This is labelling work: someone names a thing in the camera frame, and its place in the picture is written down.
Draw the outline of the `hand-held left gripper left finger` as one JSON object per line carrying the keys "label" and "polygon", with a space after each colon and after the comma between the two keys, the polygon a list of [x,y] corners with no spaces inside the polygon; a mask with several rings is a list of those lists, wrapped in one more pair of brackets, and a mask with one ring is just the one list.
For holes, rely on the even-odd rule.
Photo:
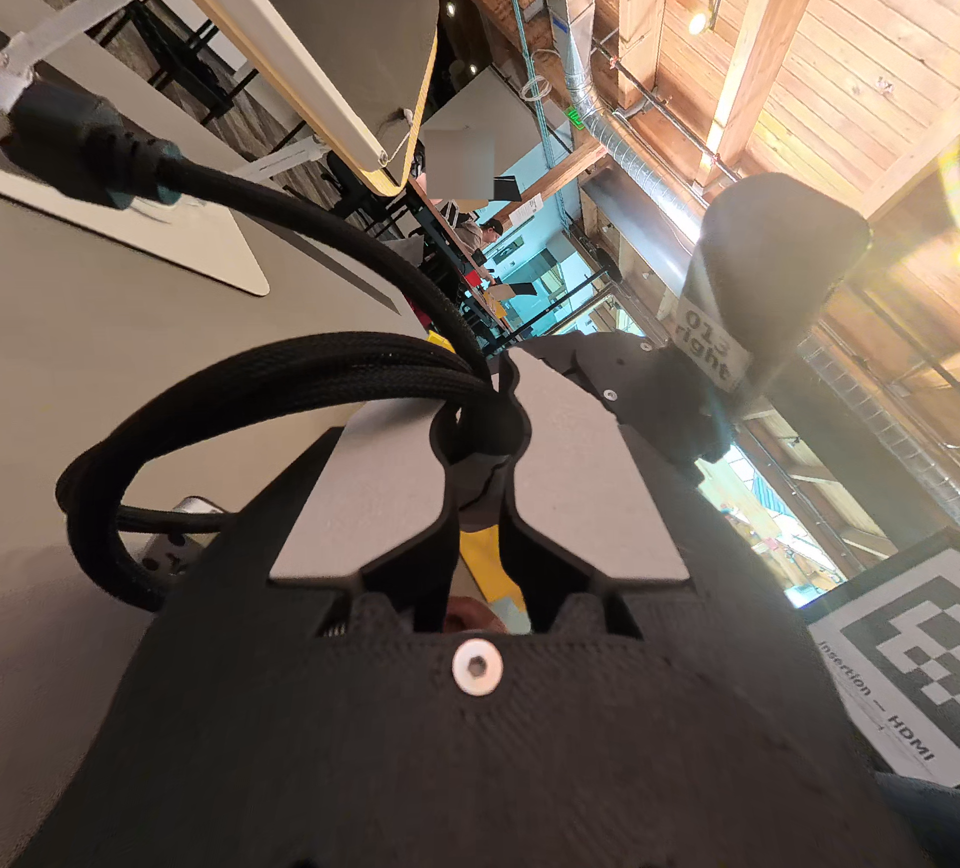
{"label": "hand-held left gripper left finger", "polygon": [[441,584],[460,531],[455,407],[369,402],[348,420],[270,569],[277,584]]}

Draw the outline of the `yellow plastic tray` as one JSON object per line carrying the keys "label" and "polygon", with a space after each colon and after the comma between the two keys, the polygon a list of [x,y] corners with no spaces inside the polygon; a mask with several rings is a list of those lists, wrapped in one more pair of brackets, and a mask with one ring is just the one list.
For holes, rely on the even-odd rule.
{"label": "yellow plastic tray", "polygon": [[461,531],[460,556],[480,595],[490,607],[508,599],[519,612],[526,613],[521,588],[507,574],[500,558],[499,526],[476,531]]}

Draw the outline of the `wooden ceiling beam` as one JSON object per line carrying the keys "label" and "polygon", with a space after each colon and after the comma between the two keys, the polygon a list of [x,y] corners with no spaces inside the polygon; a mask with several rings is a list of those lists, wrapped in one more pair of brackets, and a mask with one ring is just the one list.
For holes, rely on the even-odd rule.
{"label": "wooden ceiling beam", "polygon": [[608,154],[606,146],[596,140],[585,142],[548,169],[532,186],[522,190],[518,201],[508,203],[493,218],[502,233],[522,226],[543,209],[546,201],[558,195],[563,187],[575,182],[588,168],[601,162]]}

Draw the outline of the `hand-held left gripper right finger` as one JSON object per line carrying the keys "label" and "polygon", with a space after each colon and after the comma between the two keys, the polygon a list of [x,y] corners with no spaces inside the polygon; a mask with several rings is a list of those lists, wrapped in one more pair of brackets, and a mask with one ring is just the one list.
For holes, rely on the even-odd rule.
{"label": "hand-held left gripper right finger", "polygon": [[523,428],[499,523],[508,574],[519,584],[687,583],[615,416],[521,349],[508,352],[500,381]]}

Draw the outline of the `framed printed sign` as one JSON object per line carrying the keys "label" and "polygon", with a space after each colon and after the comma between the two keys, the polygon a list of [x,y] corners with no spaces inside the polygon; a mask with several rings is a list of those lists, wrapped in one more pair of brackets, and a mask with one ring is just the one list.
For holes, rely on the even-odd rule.
{"label": "framed printed sign", "polygon": [[865,742],[894,774],[959,784],[959,541],[946,528],[798,610]]}

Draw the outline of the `person's blue jeans leg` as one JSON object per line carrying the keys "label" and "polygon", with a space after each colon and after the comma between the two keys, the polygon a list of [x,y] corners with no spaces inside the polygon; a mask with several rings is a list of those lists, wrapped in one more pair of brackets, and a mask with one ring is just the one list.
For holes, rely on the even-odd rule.
{"label": "person's blue jeans leg", "polygon": [[905,821],[937,867],[959,866],[959,790],[893,773],[874,779],[886,805]]}

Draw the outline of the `wooden-armed white desk stand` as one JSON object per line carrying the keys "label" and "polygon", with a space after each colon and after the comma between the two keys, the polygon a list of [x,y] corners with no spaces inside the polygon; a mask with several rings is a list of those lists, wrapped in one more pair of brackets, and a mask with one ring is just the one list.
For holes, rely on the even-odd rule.
{"label": "wooden-armed white desk stand", "polygon": [[[2,196],[55,218],[189,269],[254,296],[270,286],[236,223],[236,206],[182,200],[171,190],[136,194],[100,180],[85,155],[89,136],[122,152],[151,136],[128,135],[119,110],[96,96],[37,78],[36,66],[135,0],[75,0],[2,48],[2,115],[11,124],[2,149],[20,174],[2,172]],[[419,103],[408,135],[388,156],[349,107],[270,0],[192,0],[226,35],[259,76],[298,114],[314,136],[277,150],[239,172],[252,187],[326,145],[363,185],[393,197],[405,188],[425,110],[437,30]]]}

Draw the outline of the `grey metal hub adapter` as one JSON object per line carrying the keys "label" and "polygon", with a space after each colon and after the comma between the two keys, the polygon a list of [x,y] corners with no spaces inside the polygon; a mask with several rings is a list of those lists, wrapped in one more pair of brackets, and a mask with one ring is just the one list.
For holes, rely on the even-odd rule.
{"label": "grey metal hub adapter", "polygon": [[[174,515],[195,516],[199,521],[190,529],[174,528],[168,524]],[[168,510],[124,506],[117,516],[117,528],[138,567],[151,581],[169,586],[182,580],[232,517],[214,502],[188,496]]]}

